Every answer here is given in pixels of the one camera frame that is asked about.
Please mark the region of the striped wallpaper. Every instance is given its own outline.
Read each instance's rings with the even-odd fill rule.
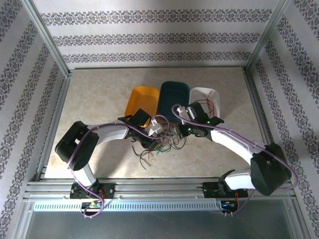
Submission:
[[[319,8],[291,1],[252,70],[274,141],[299,176],[295,189],[319,238]]]
[[[63,75],[19,0],[0,0],[0,239],[35,175]]]
[[[35,0],[70,69],[244,66],[277,0]]]

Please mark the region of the tangled wires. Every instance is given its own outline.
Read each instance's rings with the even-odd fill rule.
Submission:
[[[181,138],[179,133],[177,133],[175,126],[173,124],[170,124],[170,130],[167,135],[165,135],[161,139],[157,139],[157,142],[158,145],[154,150],[145,149],[144,151],[142,151],[142,153],[137,153],[134,146],[132,146],[134,154],[140,158],[140,164],[145,170],[146,168],[143,166],[142,161],[150,166],[150,164],[148,163],[148,161],[150,160],[150,154],[152,154],[153,152],[156,152],[156,155],[158,155],[159,153],[167,153],[170,152],[172,148],[175,150],[180,150],[185,146],[186,138]]]
[[[214,106],[213,102],[209,99],[209,96],[210,96],[211,93],[212,93],[212,91],[209,92],[208,96],[206,96],[203,93],[203,96],[205,97],[205,100],[197,100],[196,101],[196,102],[199,102],[201,105],[202,104],[207,105],[208,110],[209,110],[209,118],[215,116],[215,106]]]

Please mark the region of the wallpaper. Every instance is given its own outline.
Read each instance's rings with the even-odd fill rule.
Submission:
[[[319,10],[289,3],[252,75],[275,142],[299,176],[296,195],[312,238],[319,238]]]
[[[34,0],[70,69],[245,66],[277,0]]]
[[[19,0],[0,0],[0,239],[39,164],[63,75]]]

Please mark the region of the wall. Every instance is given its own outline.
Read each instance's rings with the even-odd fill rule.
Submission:
[[[19,0],[0,0],[0,239],[35,175],[63,76]]]
[[[245,66],[278,0],[34,0],[70,69]]]
[[[319,238],[318,18],[318,0],[291,1],[251,72],[274,141],[299,176],[312,238]]]

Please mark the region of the beige tabletop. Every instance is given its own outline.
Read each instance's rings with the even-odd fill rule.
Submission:
[[[68,89],[58,130],[50,155],[46,178],[70,178],[54,147],[71,125],[112,122],[124,116],[132,89],[138,85],[160,89],[165,81],[179,81],[194,87],[206,87],[220,94],[220,117],[242,135],[262,142],[256,116],[241,68],[142,68],[75,70]],[[249,165],[226,147],[206,138],[187,138],[181,150],[153,153],[140,165],[129,139],[98,145],[90,159],[97,177],[199,177],[220,176],[230,169]],[[143,148],[134,143],[137,152]]]

